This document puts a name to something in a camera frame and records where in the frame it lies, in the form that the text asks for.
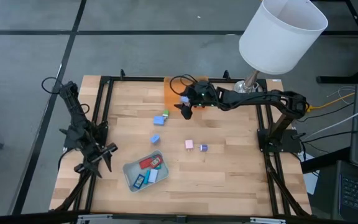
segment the lamp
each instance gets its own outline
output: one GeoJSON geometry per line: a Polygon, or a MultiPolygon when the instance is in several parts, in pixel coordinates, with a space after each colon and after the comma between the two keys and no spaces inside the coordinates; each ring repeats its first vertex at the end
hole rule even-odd
{"type": "Polygon", "coordinates": [[[240,54],[254,72],[234,90],[255,91],[259,72],[279,75],[292,70],[327,26],[310,0],[263,0],[239,41],[240,54]]]}

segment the lamp base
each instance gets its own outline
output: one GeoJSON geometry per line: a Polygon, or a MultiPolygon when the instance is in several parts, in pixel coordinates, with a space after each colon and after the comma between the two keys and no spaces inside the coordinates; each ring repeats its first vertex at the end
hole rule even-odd
{"type": "Polygon", "coordinates": [[[246,82],[244,80],[236,82],[234,84],[233,90],[238,93],[254,93],[258,89],[259,84],[254,83],[252,87],[246,87],[246,82]]]}
{"type": "Polygon", "coordinates": [[[254,70],[252,75],[246,78],[244,81],[238,81],[235,85],[233,90],[238,93],[252,93],[258,89],[259,84],[256,82],[258,77],[259,71],[254,70]]]}

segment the wooden tabletop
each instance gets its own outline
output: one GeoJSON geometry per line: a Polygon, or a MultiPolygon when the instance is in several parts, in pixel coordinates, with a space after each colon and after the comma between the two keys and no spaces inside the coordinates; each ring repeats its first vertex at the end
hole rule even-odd
{"type": "MultiPolygon", "coordinates": [[[[79,99],[91,107],[88,119],[93,114],[99,80],[100,76],[87,75],[82,81],[79,99]]],[[[267,84],[269,90],[282,89],[280,80],[267,80],[267,84]]],[[[233,86],[214,85],[230,90],[233,86]]],[[[115,142],[118,150],[112,155],[112,172],[103,162],[99,165],[103,178],[96,179],[92,212],[272,215],[264,159],[257,142],[255,106],[227,112],[206,108],[194,111],[191,120],[183,119],[179,111],[170,111],[164,126],[154,126],[154,116],[161,115],[163,110],[162,82],[114,82],[108,143],[115,142]],[[154,134],[161,136],[158,145],[150,142],[154,134]],[[193,140],[195,148],[207,144],[208,151],[186,151],[187,139],[193,140]],[[122,173],[123,165],[156,149],[162,152],[169,168],[168,178],[140,192],[131,192],[122,173]]],[[[275,108],[272,112],[275,120],[281,115],[275,108]]],[[[289,153],[280,155],[286,186],[303,209],[311,213],[298,159],[289,153]]],[[[76,151],[63,158],[50,208],[59,206],[73,190],[79,177],[73,168],[81,162],[82,155],[76,151]]],[[[85,204],[87,186],[83,192],[80,208],[85,204]]],[[[277,187],[276,194],[282,213],[277,187]]]]}

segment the concrete floor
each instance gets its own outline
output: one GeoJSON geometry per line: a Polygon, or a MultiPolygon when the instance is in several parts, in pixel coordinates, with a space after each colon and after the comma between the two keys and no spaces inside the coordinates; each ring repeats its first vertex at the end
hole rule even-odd
{"type": "MultiPolygon", "coordinates": [[[[358,0],[353,3],[358,11],[358,0]]],[[[259,4],[258,0],[88,1],[80,30],[241,30],[246,28],[259,4]]],[[[0,29],[71,30],[79,5],[80,0],[0,0],[0,29]]],[[[329,19],[328,30],[357,29],[345,4],[316,5],[329,19]]],[[[232,77],[245,77],[252,68],[239,54],[238,40],[235,35],[77,36],[64,81],[73,80],[80,85],[83,75],[119,75],[120,69],[127,75],[190,73],[210,77],[221,77],[223,71],[229,70],[232,77]]],[[[5,142],[0,150],[0,215],[9,212],[47,105],[48,95],[40,83],[58,72],[67,41],[67,35],[0,35],[0,138],[5,142]]],[[[346,76],[356,71],[358,38],[320,37],[295,69],[280,78],[286,90],[305,95],[316,106],[335,99],[336,96],[326,96],[341,86],[318,85],[316,76],[346,76]]],[[[261,77],[272,78],[264,74],[261,77]]],[[[340,102],[311,115],[343,105],[340,102]]],[[[351,114],[350,106],[331,116],[294,125],[299,131],[312,133],[351,114]]],[[[65,105],[58,99],[24,213],[48,209],[64,140],[58,129],[67,127],[69,122],[65,105]]],[[[350,128],[349,122],[329,133],[350,128]]],[[[349,141],[349,136],[338,136],[315,142],[315,146],[335,151],[348,146],[349,141]]],[[[308,146],[307,150],[313,156],[322,155],[308,146]]]]}

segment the red block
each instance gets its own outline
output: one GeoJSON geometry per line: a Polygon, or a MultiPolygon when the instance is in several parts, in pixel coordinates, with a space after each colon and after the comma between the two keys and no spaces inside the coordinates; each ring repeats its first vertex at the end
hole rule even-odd
{"type": "Polygon", "coordinates": [[[143,161],[139,162],[140,168],[141,169],[145,169],[148,168],[150,166],[150,163],[152,162],[152,158],[147,158],[143,161]]]}

